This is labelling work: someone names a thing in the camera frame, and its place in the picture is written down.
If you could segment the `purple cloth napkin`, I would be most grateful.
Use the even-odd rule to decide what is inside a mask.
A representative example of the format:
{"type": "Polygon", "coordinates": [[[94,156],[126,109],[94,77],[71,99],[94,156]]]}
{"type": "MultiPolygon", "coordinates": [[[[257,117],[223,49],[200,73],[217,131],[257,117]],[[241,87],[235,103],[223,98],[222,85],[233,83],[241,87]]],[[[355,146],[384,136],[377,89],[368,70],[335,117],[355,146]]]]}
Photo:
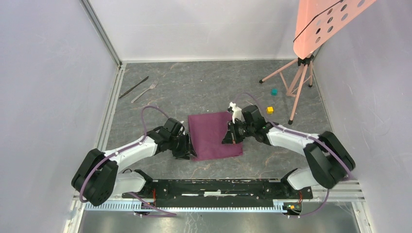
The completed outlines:
{"type": "Polygon", "coordinates": [[[189,134],[196,154],[193,161],[225,159],[243,154],[242,144],[223,144],[227,123],[232,119],[228,112],[189,115],[189,134]]]}

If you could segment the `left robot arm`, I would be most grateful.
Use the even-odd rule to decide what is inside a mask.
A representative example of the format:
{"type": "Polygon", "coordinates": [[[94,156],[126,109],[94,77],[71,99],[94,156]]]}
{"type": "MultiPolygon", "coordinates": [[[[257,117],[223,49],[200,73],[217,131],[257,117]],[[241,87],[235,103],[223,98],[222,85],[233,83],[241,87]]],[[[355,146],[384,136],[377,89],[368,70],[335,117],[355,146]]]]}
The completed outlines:
{"type": "Polygon", "coordinates": [[[134,192],[146,198],[153,191],[152,178],[141,170],[125,173],[130,165],[171,151],[176,159],[195,158],[191,139],[183,124],[168,118],[163,126],[146,132],[139,139],[122,147],[100,151],[90,150],[71,180],[82,202],[99,206],[111,196],[134,192]]]}

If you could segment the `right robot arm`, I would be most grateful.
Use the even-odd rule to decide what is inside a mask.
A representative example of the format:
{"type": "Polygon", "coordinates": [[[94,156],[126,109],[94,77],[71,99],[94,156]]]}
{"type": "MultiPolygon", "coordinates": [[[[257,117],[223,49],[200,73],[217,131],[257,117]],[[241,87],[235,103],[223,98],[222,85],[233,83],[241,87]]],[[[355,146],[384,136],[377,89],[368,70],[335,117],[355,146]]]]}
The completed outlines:
{"type": "Polygon", "coordinates": [[[256,105],[243,109],[231,102],[228,112],[232,118],[227,124],[223,144],[239,144],[247,137],[274,147],[282,147],[303,155],[308,167],[297,168],[282,179],[281,193],[295,197],[301,189],[320,185],[332,189],[349,177],[356,163],[337,136],[325,131],[322,134],[303,133],[266,121],[256,105]]]}

